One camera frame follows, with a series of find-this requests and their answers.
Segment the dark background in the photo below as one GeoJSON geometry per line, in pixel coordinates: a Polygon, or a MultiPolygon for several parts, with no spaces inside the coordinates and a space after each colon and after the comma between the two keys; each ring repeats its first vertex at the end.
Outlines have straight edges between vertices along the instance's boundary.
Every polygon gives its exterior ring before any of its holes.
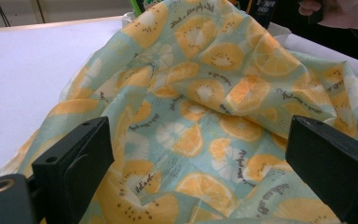
{"type": "Polygon", "coordinates": [[[298,13],[296,0],[278,1],[271,21],[287,27],[293,34],[358,59],[358,38],[350,29],[308,24],[308,18],[298,13]]]}

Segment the patterned cloth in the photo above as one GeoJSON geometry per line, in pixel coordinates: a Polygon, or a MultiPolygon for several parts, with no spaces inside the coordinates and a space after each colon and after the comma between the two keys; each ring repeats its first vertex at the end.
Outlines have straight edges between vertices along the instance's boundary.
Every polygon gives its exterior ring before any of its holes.
{"type": "Polygon", "coordinates": [[[2,172],[29,176],[107,116],[116,161],[82,223],[338,223],[285,162],[294,114],[358,140],[348,64],[284,49],[226,0],[166,0],[89,58],[2,172]]]}

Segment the white table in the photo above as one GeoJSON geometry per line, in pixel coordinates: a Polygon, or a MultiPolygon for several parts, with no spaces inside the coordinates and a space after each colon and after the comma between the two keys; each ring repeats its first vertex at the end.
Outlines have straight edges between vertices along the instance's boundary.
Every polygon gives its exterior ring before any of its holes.
{"type": "MultiPolygon", "coordinates": [[[[70,77],[121,28],[121,17],[0,28],[0,167],[39,128],[70,77]]],[[[358,61],[296,35],[288,49],[358,61]]]]}

